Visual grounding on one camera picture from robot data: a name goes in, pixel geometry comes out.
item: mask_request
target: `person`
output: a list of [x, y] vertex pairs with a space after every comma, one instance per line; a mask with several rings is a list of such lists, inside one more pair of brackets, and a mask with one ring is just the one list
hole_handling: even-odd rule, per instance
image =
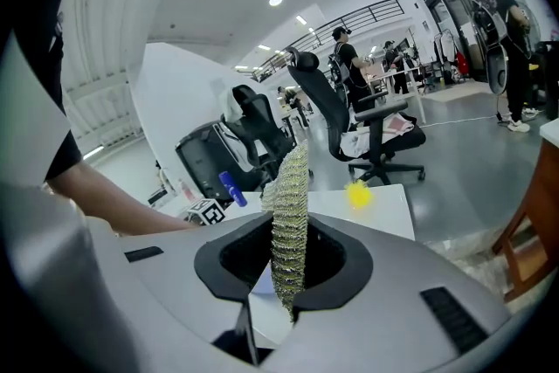
[[308, 128], [308, 121], [307, 117], [305, 116], [305, 112], [303, 111], [303, 105], [300, 102], [300, 99], [297, 98], [297, 91], [293, 87], [278, 87], [278, 94], [283, 97], [286, 104], [288, 104], [291, 109], [297, 109], [299, 111], [300, 118], [302, 120], [302, 125], [305, 128]]
[[[2, 27], [2, 49], [14, 32], [32, 71], [52, 100], [64, 112], [60, 69], [63, 40], [57, 24], [61, 0], [9, 0], [10, 22]], [[197, 228], [178, 218], [150, 209], [111, 183], [82, 160], [69, 133], [62, 142], [46, 181], [52, 190], [72, 199], [87, 216], [106, 220], [115, 231], [148, 234]]]
[[402, 93], [408, 93], [408, 80], [404, 73], [404, 55], [394, 48], [394, 41], [386, 41], [384, 50], [386, 51], [385, 58], [388, 67], [391, 68], [394, 65], [397, 72], [402, 72], [394, 75], [394, 91], [400, 93], [400, 89], [402, 89]]
[[513, 132], [528, 132], [530, 126], [522, 122], [522, 106], [529, 77], [529, 61], [525, 55], [525, 33], [530, 23], [515, 0], [487, 0], [507, 24], [509, 39], [501, 43], [508, 56], [507, 98], [510, 119], [508, 129]]
[[349, 104], [353, 106], [355, 113], [368, 109], [366, 104], [359, 104], [359, 100], [370, 96], [370, 89], [365, 78], [361, 75], [361, 69], [370, 66], [370, 62], [363, 61], [357, 56], [353, 45], [348, 44], [351, 30], [337, 27], [332, 32], [332, 38], [336, 42], [334, 52], [340, 55], [343, 63], [349, 69], [349, 79], [346, 86], [349, 90]]

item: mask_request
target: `chair base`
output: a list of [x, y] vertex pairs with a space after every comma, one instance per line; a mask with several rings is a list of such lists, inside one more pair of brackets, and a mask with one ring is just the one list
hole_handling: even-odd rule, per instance
[[348, 164], [349, 174], [355, 173], [355, 168], [365, 169], [365, 173], [358, 179], [368, 182], [373, 177], [379, 177], [384, 185], [391, 185], [391, 181], [386, 173], [396, 173], [404, 171], [418, 171], [418, 179], [423, 181], [425, 179], [425, 166], [424, 165], [403, 165], [401, 163], [383, 163], [378, 165], [372, 162], [350, 162]]

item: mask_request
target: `chair headrest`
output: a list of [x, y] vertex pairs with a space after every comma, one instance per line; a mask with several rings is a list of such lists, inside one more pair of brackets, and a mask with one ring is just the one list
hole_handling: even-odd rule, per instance
[[286, 51], [290, 52], [293, 55], [291, 57], [292, 66], [296, 67], [302, 72], [314, 72], [320, 65], [320, 61], [314, 53], [299, 52], [294, 47], [287, 47]]

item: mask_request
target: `chair armrest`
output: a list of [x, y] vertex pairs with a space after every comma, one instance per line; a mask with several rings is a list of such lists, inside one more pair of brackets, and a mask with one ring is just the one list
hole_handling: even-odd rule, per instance
[[377, 120], [380, 118], [388, 117], [390, 114], [402, 111], [408, 107], [406, 100], [395, 101], [394, 103], [387, 104], [382, 107], [375, 107], [368, 111], [355, 114], [355, 121]]
[[369, 95], [368, 97], [361, 98], [359, 101], [357, 101], [357, 104], [364, 103], [366, 101], [376, 100], [377, 98], [381, 98], [381, 97], [383, 97], [384, 95], [387, 95], [387, 94], [388, 94], [388, 92], [386, 92], [386, 91], [382, 91], [382, 92], [379, 92], [379, 93], [373, 93], [372, 95]]

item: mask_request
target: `white sneaker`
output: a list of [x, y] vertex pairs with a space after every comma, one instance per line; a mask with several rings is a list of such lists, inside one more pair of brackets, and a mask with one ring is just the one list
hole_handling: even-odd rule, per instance
[[530, 125], [528, 125], [527, 123], [522, 123], [520, 120], [511, 120], [510, 123], [508, 123], [507, 128], [509, 128], [513, 132], [528, 132], [530, 130]]

